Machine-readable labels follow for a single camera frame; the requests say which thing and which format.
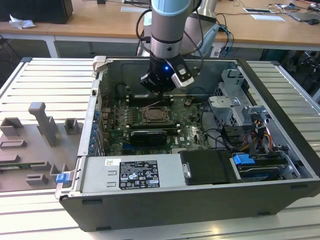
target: desk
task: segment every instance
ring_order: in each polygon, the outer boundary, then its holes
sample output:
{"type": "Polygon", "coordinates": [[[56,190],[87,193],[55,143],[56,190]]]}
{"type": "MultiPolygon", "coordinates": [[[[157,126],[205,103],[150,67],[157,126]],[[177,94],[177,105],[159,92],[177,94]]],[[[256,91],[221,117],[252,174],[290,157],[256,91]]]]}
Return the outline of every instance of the desk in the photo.
{"type": "MultiPolygon", "coordinates": [[[[268,8],[274,0],[242,0],[246,7],[268,8]]],[[[277,3],[288,4],[289,0],[277,3]]],[[[46,41],[52,58],[58,58],[55,41],[137,43],[135,25],[140,13],[121,12],[120,3],[72,0],[73,15],[67,24],[36,23],[36,27],[19,30],[7,22],[0,22],[0,34],[8,39],[27,39],[46,41]]],[[[309,3],[294,2],[307,8],[309,3]]],[[[216,13],[246,13],[243,5],[234,6],[234,2],[218,2],[216,13]]],[[[234,35],[236,48],[260,48],[283,50],[320,51],[320,25],[308,25],[292,17],[281,14],[285,22],[255,20],[250,15],[225,15],[227,26],[234,35]]],[[[218,16],[223,24],[223,17],[218,16]]],[[[226,34],[219,32],[216,46],[223,46],[226,34]]]]}

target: white crumpled paper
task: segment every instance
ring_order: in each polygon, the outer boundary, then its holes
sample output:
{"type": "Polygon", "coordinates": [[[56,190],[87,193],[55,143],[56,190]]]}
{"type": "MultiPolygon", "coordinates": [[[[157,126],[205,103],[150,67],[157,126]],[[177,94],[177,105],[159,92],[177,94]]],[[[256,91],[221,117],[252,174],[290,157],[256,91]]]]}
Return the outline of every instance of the white crumpled paper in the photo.
{"type": "Polygon", "coordinates": [[[11,16],[11,14],[10,19],[11,20],[9,21],[9,23],[11,24],[11,26],[20,30],[22,28],[33,28],[36,26],[32,20],[20,20],[11,16]]]}

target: power supply label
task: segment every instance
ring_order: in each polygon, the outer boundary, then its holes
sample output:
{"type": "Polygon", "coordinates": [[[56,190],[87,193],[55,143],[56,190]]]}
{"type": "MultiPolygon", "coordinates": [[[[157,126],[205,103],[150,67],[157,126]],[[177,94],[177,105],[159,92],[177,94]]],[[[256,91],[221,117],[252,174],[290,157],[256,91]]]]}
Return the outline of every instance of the power supply label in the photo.
{"type": "Polygon", "coordinates": [[[122,161],[119,188],[121,190],[160,188],[157,161],[122,161]]]}

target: blue plastic clip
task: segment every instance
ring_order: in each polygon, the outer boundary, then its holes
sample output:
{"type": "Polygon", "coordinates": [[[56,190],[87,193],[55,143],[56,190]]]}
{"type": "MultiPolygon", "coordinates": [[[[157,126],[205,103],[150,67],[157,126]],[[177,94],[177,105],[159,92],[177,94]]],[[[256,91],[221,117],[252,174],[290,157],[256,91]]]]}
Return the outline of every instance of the blue plastic clip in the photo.
{"type": "Polygon", "coordinates": [[[233,158],[236,165],[238,164],[255,164],[255,160],[249,157],[249,154],[237,154],[233,158]]]}
{"type": "Polygon", "coordinates": [[[69,183],[70,173],[59,173],[56,176],[55,182],[57,184],[66,184],[69,183]]]}

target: black box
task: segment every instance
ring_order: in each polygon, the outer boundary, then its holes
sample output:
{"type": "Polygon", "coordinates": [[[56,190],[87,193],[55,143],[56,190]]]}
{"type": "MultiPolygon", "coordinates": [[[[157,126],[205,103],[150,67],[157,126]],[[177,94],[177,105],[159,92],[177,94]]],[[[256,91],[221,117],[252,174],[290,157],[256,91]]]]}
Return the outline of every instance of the black box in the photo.
{"type": "Polygon", "coordinates": [[[0,0],[0,22],[8,22],[11,14],[35,24],[66,24],[73,10],[71,0],[0,0]]]}

